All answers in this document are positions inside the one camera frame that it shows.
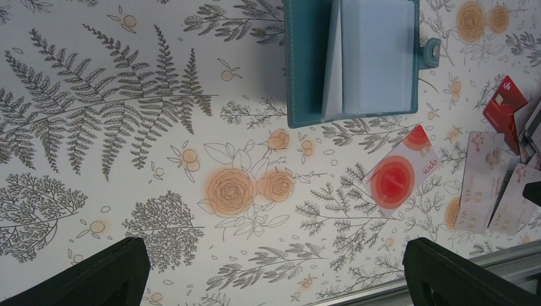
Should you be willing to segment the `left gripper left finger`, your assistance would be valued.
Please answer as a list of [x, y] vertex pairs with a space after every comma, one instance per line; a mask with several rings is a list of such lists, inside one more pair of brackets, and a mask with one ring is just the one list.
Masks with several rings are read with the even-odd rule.
[[150, 269], [144, 240], [128, 237], [1, 305], [140, 305]]

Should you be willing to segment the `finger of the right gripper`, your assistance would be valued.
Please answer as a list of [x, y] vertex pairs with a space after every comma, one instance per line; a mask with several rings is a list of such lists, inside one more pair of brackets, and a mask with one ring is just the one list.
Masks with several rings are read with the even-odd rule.
[[527, 183], [522, 191], [522, 196], [541, 207], [541, 181]]

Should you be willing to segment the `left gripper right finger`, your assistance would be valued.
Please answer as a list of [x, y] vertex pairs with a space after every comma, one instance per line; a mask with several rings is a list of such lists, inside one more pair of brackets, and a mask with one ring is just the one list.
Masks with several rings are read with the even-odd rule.
[[404, 276], [414, 305], [540, 305], [540, 297], [427, 238], [407, 243]]

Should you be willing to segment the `teal card holder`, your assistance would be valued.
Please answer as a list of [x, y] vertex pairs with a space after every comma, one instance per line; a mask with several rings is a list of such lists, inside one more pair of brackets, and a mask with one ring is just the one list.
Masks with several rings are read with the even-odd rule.
[[418, 1], [285, 1], [288, 125], [416, 113], [441, 47], [419, 26]]

